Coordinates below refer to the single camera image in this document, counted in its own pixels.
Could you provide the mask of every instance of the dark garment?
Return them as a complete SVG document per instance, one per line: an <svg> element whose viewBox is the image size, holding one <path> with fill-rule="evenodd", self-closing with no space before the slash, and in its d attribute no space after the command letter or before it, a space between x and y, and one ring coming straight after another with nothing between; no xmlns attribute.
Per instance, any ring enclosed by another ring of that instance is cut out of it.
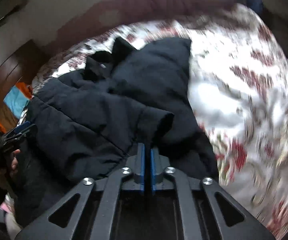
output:
<svg viewBox="0 0 288 240"><path fill-rule="evenodd" d="M218 179L212 146L187 98L190 44L166 38L137 51L117 39L111 55L96 53L85 71L45 84L28 106L35 141L18 155L19 224L30 223L84 177L101 179L123 167L139 142L158 146L191 177Z"/></svg>

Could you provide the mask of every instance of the white wall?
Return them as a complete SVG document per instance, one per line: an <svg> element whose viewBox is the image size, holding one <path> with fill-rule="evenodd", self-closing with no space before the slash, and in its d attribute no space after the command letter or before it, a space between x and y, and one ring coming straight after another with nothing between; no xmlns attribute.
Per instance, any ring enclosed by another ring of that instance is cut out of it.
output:
<svg viewBox="0 0 288 240"><path fill-rule="evenodd" d="M0 27L0 65L26 41L44 46L71 18L101 0L28 0L21 11Z"/></svg>

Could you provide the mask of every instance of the wooden furniture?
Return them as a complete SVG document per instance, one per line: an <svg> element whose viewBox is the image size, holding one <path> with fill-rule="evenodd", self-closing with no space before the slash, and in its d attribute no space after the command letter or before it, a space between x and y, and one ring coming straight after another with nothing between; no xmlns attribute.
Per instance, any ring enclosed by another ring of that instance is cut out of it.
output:
<svg viewBox="0 0 288 240"><path fill-rule="evenodd" d="M16 82L31 84L40 67L48 59L49 57L30 40L0 66L0 123L7 130L15 127L18 120L4 104L3 99Z"/></svg>

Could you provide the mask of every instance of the metal screw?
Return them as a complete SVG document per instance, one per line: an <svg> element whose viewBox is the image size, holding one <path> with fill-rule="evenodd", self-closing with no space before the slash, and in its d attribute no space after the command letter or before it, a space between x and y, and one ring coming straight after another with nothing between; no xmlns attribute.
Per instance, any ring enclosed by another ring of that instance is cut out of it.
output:
<svg viewBox="0 0 288 240"><path fill-rule="evenodd" d="M212 178L209 178L209 177L206 177L202 180L203 184L205 185L211 185L213 183L213 179Z"/></svg>
<svg viewBox="0 0 288 240"><path fill-rule="evenodd" d="M173 168L173 167L167 167L167 168L165 169L165 172L168 173L168 174L172 174L172 173L175 172L175 168Z"/></svg>
<svg viewBox="0 0 288 240"><path fill-rule="evenodd" d="M132 172L132 169L129 167L124 167L122 168L122 173L123 174L130 174Z"/></svg>
<svg viewBox="0 0 288 240"><path fill-rule="evenodd" d="M92 179L92 178L84 178L83 179L83 184L84 185L89 186L89 185L92 185L93 183L94 183L94 179Z"/></svg>

